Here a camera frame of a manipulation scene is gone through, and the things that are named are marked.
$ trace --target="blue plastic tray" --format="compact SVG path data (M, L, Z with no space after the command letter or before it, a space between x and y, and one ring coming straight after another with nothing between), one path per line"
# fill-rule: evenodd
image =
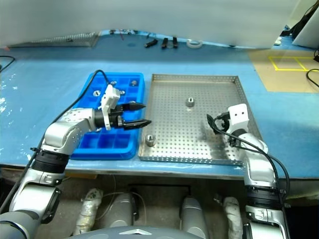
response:
M135 101L142 103L144 98L144 77L141 73L106 73L109 82L116 81L115 88L125 91L118 101L119 104ZM131 86L131 81L137 81L136 86ZM101 98L106 89L106 83L102 74L98 74L93 80L90 88L83 98L76 104L75 108L95 108L101 105ZM101 91L100 96L93 96L93 92ZM137 120L142 117L142 111L124 112L126 121ZM99 132L86 133L78 148L71 155L76 160L119 160L130 159L136 154L139 130L102 128Z

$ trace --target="tan mat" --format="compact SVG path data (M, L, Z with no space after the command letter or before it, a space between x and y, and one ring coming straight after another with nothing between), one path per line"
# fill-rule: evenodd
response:
M248 50L259 77L267 91L318 93L319 90L306 78L309 69L319 68L311 51ZM319 84L319 72L311 72Z

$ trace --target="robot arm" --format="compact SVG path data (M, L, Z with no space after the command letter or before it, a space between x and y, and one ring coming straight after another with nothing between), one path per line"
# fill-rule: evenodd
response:
M217 128L216 119L211 116L207 116L207 119L215 133L226 132L230 145L239 148L247 189L246 214L250 220L244 225L243 239L289 239L281 190L277 187L278 182L269 159L256 151L256 148L228 136L236 136L268 153L267 145L248 132L247 106L231 106L227 113L219 115L216 119L224 121L222 130Z
M85 133L98 127L127 130L151 123L145 119L126 122L122 118L124 111L135 111L145 106L139 103L117 105L119 98L119 90L108 85L100 110L69 110L47 128L41 149L34 149L37 152L34 163L14 195L9 212L0 215L1 238L31 239L40 224L53 219L61 195L56 186L62 182L69 156Z

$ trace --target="white wrapped pipe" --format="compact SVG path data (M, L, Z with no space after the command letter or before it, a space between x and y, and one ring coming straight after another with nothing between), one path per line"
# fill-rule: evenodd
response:
M228 219L228 239L242 239L243 222L240 216L239 202L234 197L226 197L223 207Z
M94 225L96 212L102 202L103 191L92 188L85 196L73 235L87 233Z

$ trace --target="blue table surface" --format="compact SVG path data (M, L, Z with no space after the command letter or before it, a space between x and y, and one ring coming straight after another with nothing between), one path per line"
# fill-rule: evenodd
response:
M204 45L190 49L144 48L141 35L103 36L93 48L16 48L0 74L0 164L23 166L48 124L79 94L90 73L141 72L145 102L153 73L236 75L244 88L270 153L292 178L319 178L319 94L267 92L245 49ZM283 39L275 49L303 49ZM140 161L70 160L68 170L97 173L173 174L192 177L242 177L241 167Z

